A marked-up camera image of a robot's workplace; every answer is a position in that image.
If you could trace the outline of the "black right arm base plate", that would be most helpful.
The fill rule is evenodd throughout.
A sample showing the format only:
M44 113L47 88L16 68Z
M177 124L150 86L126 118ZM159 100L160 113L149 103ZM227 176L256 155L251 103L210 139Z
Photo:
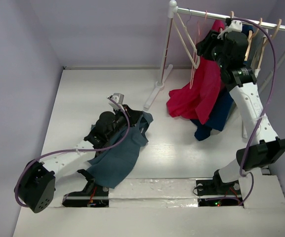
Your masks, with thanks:
M196 180L193 194L197 197L198 207L237 206L243 201L238 181L218 190L212 179L199 179Z

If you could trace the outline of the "navy blue t-shirt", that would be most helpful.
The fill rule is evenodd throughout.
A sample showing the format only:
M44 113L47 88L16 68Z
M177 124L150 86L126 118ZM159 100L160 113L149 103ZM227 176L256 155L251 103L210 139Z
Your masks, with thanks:
M224 29L217 27L211 30L220 33ZM197 119L191 119L191 122L197 126L195 138L199 141L207 139L211 135L212 130L222 131L224 129L234 101L230 91L236 86L243 86L244 83L255 82L251 69L244 63L245 53L248 48L246 35L242 32L229 32L226 39L227 49L229 50L229 66L219 67L224 89L219 93L210 117L205 124L201 124Z

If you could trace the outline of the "wooden hanger with grey shirt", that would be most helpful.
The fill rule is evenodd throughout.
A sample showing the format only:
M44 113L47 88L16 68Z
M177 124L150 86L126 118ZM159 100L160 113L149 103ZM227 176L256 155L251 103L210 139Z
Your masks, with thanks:
M279 29L280 29L281 24L282 24L282 19L279 19L278 22L277 22L277 26L275 28L275 31L273 32L272 35L270 35L270 38L272 40L276 37L276 35L277 35L277 33L278 33ZM256 77L258 77L258 74L259 74L259 72L261 70L261 64L262 64L262 60L263 60L263 56L264 56L265 47L267 46L268 43L269 43L269 40L268 40L268 38L265 35L263 37L263 43L262 43L261 51L260 51L259 58L258 58L258 65L257 65L257 68L254 71L254 74L255 74Z

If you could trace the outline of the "magenta red t-shirt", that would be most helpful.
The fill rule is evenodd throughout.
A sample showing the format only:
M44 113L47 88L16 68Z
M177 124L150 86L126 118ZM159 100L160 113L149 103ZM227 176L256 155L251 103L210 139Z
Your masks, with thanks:
M199 58L199 66L195 69L193 79L181 89L169 92L166 103L171 117L197 119L205 124L217 101L219 93L224 89L220 78L220 68L214 61Z

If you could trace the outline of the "pale grey-green t-shirt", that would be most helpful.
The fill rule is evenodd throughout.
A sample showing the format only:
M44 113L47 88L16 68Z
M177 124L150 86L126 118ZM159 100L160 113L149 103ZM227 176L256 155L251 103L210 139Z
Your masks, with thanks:
M255 69L257 68L257 65L258 65L258 58L259 58L259 54L261 51L262 43L259 44L259 47L257 48L251 63L247 64L248 66L250 66L252 68L253 72L255 71Z

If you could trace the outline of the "teal blue t-shirt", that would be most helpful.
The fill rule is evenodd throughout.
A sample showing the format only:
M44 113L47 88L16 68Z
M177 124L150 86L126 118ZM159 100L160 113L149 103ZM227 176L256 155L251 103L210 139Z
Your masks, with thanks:
M115 144L124 137L119 145L89 161L87 172L95 178L96 184L113 189L128 176L137 162L140 149L148 143L146 131L152 122L152 115L143 112L128 133L125 126L112 138L111 142Z

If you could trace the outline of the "cream plastic hanger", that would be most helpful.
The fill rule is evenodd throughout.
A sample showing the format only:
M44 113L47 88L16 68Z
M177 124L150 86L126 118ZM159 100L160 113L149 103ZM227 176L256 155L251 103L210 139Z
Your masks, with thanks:
M177 19L179 21L179 24L181 25L181 29L183 30L184 35L185 35L187 41L189 42L190 46L192 47L192 52L189 51L188 46L187 46L187 44L185 42L185 39L182 36L180 28L178 27L178 25L175 22L174 18L173 18L173 21L172 21L173 26L174 26L174 28L175 28L175 30L177 32L177 35L178 35L178 37L179 37L179 39L180 39L180 41L181 41L181 43L182 43L182 45L184 47L184 50L185 50L188 58L190 59L192 67L194 69L197 69L199 67L199 65L200 65L201 60L200 60L200 56L197 55L197 48L195 46L195 42L196 41L194 39L192 39L192 37L190 36L190 34L189 34L188 30L187 30L187 27L184 24L184 22L183 22L181 16L179 15L179 13L176 13L175 15L176 15L176 17L177 17Z

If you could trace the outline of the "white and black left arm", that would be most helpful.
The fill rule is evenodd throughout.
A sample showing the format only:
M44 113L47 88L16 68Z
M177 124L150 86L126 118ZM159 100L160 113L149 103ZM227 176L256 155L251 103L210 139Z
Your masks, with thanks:
M55 184L60 178L76 171L90 159L90 153L101 154L122 144L142 116L142 111L113 103L113 111L103 112L74 148L50 152L27 163L14 188L16 202L34 213L45 210L54 198Z

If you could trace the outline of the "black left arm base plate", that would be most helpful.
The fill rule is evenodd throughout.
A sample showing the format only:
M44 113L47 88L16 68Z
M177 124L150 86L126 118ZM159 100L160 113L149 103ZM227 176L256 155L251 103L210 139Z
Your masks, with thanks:
M64 195L62 205L64 207L108 207L109 188L87 182L83 190Z

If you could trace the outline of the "wooden hanger with navy shirt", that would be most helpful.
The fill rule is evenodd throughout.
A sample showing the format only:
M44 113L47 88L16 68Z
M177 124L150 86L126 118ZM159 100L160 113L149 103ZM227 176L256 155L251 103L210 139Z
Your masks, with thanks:
M255 29L252 25L247 24L243 24L242 33L246 35L248 40L244 62L250 64L259 44L262 43L264 34L258 28Z

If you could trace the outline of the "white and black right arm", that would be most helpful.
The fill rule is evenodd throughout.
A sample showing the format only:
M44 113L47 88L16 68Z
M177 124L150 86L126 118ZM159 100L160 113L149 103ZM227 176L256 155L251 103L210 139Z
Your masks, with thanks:
M272 128L259 98L253 70L244 63L246 35L234 31L222 35L210 30L196 47L199 56L219 66L221 80L249 136L247 147L238 150L236 158L227 166L215 171L211 184L203 186L204 191L222 195L246 172L275 163L285 152L285 139L279 138Z

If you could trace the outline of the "white clothes rack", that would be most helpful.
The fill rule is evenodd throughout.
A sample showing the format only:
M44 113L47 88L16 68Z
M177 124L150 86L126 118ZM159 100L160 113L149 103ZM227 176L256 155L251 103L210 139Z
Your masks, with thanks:
M225 20L227 28L220 33L210 32L204 40L192 45L198 56L214 61L220 68L221 78L236 102L245 124L250 140L268 138L276 140L277 133L270 127L266 116L267 104L262 105L259 99L256 85L256 73L243 64L243 54L248 48L248 40L242 33L243 23L254 25L263 32L269 44L272 38L267 29L285 31L285 27L278 24L262 23L244 18L228 17L226 15L204 13L202 11L179 8L177 2L171 0L168 8L168 22L165 43L169 44L171 28L176 24L173 20L178 13L190 13L190 15L209 17L215 20Z

